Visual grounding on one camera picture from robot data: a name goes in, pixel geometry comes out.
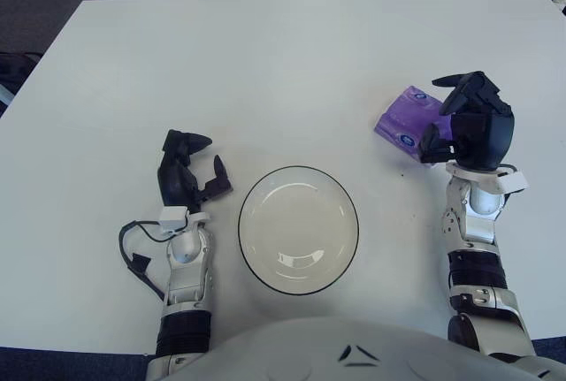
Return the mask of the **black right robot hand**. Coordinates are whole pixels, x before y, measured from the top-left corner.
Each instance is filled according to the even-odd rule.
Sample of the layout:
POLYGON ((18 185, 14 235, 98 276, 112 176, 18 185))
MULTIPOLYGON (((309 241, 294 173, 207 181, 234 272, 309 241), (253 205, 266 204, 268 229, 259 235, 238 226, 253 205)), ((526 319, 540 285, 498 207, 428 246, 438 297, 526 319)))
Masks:
POLYGON ((513 111, 500 99, 499 88, 481 71, 444 76, 432 84, 452 89, 439 109, 441 116, 450 117, 451 137, 441 137, 435 124, 426 127, 418 144, 420 161, 456 161, 472 171, 496 170, 509 151, 515 127, 513 111))

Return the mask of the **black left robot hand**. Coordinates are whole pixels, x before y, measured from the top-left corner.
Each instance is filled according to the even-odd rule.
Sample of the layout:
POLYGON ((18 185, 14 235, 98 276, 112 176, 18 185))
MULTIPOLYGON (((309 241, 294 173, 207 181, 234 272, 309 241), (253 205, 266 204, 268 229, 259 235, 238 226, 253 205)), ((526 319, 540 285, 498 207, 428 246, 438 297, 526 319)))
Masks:
POLYGON ((212 139, 197 133, 171 129, 165 138, 157 180, 164 206, 184 206, 190 214, 201 212, 205 202, 216 200, 233 190, 226 168, 219 155, 214 156, 215 177, 200 189, 189 170, 190 157, 209 147, 212 139))

